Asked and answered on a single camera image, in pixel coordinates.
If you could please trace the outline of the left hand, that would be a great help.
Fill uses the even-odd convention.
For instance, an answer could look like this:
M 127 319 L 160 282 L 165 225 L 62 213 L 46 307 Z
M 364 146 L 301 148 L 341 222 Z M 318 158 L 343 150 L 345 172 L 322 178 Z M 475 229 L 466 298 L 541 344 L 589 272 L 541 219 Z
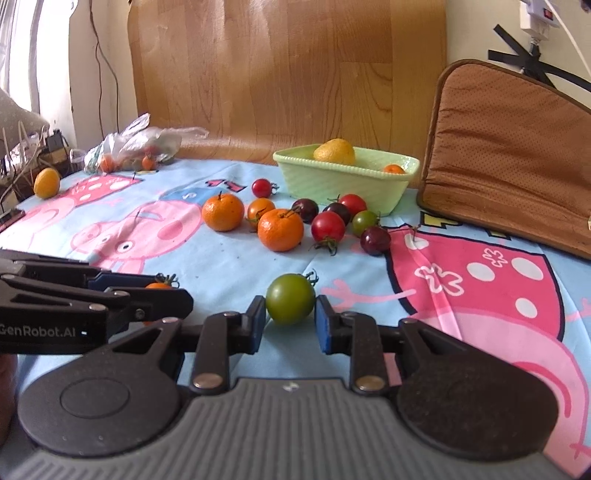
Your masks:
M 12 417 L 16 409 L 18 358 L 2 354 L 0 357 L 0 444 L 8 437 Z

